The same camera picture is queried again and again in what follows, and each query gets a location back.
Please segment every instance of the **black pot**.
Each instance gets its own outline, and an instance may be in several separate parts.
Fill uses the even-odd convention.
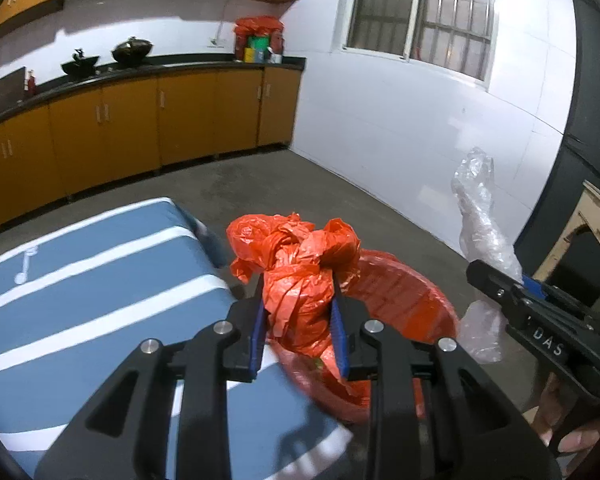
[[[138,66],[154,46],[151,41],[132,36],[111,51],[113,59],[123,66]]]
[[[100,56],[81,57],[62,63],[62,71],[72,77],[89,77],[96,73],[95,65],[99,59]]]

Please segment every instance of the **finger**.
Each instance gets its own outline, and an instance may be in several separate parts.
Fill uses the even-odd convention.
[[[536,413],[534,421],[531,423],[531,428],[540,437],[540,440],[542,440],[544,445],[548,446],[549,442],[551,442],[551,437],[554,436],[554,431],[539,410],[538,413]]]
[[[538,415],[541,415],[549,426],[553,427],[558,424],[562,418],[564,408],[558,398],[559,386],[558,388],[549,388],[549,386],[549,383],[547,383],[547,388],[545,388],[542,395],[540,395]]]
[[[569,476],[571,473],[576,471],[578,466],[584,461],[584,459],[589,454],[589,451],[591,451],[591,449],[585,449],[584,451],[579,452],[571,460],[569,460],[569,463],[566,465],[566,468],[564,469],[564,475]]]
[[[571,431],[558,444],[561,453],[573,453],[595,446],[600,440],[600,418]]]
[[[544,392],[557,392],[560,390],[560,379],[556,374],[551,372],[549,374],[549,378],[546,380],[546,386],[544,387]]]

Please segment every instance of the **concrete floor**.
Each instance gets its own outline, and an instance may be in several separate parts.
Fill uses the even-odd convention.
[[[474,299],[462,256],[367,193],[288,150],[207,162],[80,198],[1,232],[0,254],[103,211],[157,196],[172,198],[224,242],[229,222],[243,214],[297,212],[319,228],[340,217],[352,225],[363,247],[391,252],[427,276],[460,316]],[[485,370],[522,409],[532,391],[535,359],[508,336],[505,346],[505,360]]]

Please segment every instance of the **black countertop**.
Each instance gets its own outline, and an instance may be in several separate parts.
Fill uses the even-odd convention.
[[[110,81],[211,68],[259,70],[268,66],[302,71],[306,62],[306,58],[304,57],[287,56],[283,57],[281,64],[243,63],[235,61],[233,58],[233,54],[174,54],[172,56],[147,57],[145,63],[136,68],[124,68],[117,63],[97,66],[96,70],[99,71],[99,74],[88,78],[75,79],[69,76],[62,76],[38,85],[38,93],[35,96],[0,113],[0,123],[45,102]]]

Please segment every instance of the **blue striped mattress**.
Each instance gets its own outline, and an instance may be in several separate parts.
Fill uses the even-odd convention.
[[[105,212],[0,256],[0,440],[30,476],[72,416],[142,340],[193,337],[233,298],[215,237],[168,198]],[[335,478],[350,433],[265,349],[228,384],[236,480]],[[176,390],[172,415],[179,414]],[[173,479],[172,424],[167,478]]]

